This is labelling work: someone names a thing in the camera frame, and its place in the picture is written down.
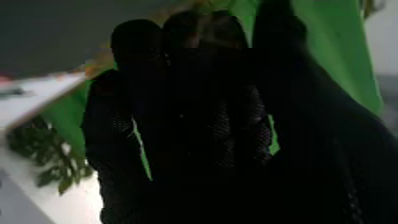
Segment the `gloved hand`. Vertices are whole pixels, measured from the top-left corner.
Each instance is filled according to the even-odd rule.
[[[220,74],[233,71],[234,67],[225,67],[233,57],[218,60],[227,54],[213,46],[174,48],[176,52],[165,51],[167,58],[161,36],[167,34],[146,20],[117,26],[112,51],[119,71],[108,71],[90,87],[83,133],[87,158],[99,174],[105,224],[243,219],[250,206],[240,204],[247,200],[238,192],[234,142],[245,157],[241,170],[250,162],[268,160],[268,123],[257,122],[268,118],[256,89],[236,83],[231,88],[222,86]],[[131,117],[153,181],[138,162]]]

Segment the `gray wall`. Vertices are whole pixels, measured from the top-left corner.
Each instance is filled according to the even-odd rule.
[[[115,25],[174,0],[0,0],[0,75],[66,71]]]

